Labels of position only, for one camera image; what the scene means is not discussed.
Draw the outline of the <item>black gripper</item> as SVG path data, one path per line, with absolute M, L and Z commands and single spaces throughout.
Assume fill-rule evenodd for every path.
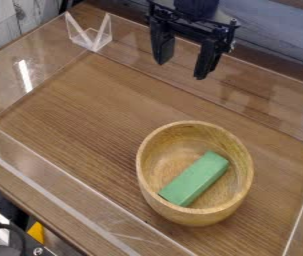
M 194 77 L 215 70 L 222 52 L 234 49 L 239 21 L 219 8 L 221 0 L 147 0 L 153 55 L 163 65 L 174 56 L 175 36 L 202 43 Z

